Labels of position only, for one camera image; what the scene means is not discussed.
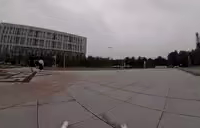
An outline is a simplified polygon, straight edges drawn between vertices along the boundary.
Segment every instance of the multi-story building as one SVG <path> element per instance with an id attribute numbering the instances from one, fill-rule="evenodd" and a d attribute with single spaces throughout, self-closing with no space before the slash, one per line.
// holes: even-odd
<path id="1" fill-rule="evenodd" d="M 44 28 L 0 23 L 0 57 L 85 56 L 87 38 Z"/>

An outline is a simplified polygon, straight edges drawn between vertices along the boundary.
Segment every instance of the person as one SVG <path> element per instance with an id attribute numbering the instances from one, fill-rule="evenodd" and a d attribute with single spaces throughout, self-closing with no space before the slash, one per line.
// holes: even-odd
<path id="1" fill-rule="evenodd" d="M 44 68 L 44 61 L 42 59 L 39 60 L 39 70 L 41 71 Z"/>
<path id="2" fill-rule="evenodd" d="M 35 67 L 35 60 L 33 56 L 29 57 L 29 67 L 31 69 L 31 72 L 34 72 L 33 67 Z"/>

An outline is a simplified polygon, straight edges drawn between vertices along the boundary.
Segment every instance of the overcast sky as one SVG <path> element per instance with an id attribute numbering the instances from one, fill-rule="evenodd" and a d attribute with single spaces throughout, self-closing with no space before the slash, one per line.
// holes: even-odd
<path id="1" fill-rule="evenodd" d="M 85 36 L 88 55 L 167 56 L 195 48 L 200 0 L 0 0 L 0 21 Z"/>

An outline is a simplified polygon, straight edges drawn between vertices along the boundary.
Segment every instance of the tree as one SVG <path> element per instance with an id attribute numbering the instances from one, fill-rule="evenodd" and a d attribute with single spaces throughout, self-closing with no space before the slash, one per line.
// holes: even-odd
<path id="1" fill-rule="evenodd" d="M 174 51 L 168 54 L 168 65 L 178 66 L 178 52 Z"/>

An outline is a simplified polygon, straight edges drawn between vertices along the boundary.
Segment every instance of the paved plaza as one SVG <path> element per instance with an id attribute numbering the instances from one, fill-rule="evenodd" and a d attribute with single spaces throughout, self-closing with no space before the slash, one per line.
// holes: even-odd
<path id="1" fill-rule="evenodd" d="M 36 75 L 30 83 L 0 91 L 0 128 L 60 128 L 64 121 L 69 121 L 69 128 L 114 128 L 124 123 L 128 128 L 200 128 L 199 76 L 177 69 Z M 26 93 L 13 95 L 14 90 Z M 1 95 L 5 91 L 9 98 Z"/>

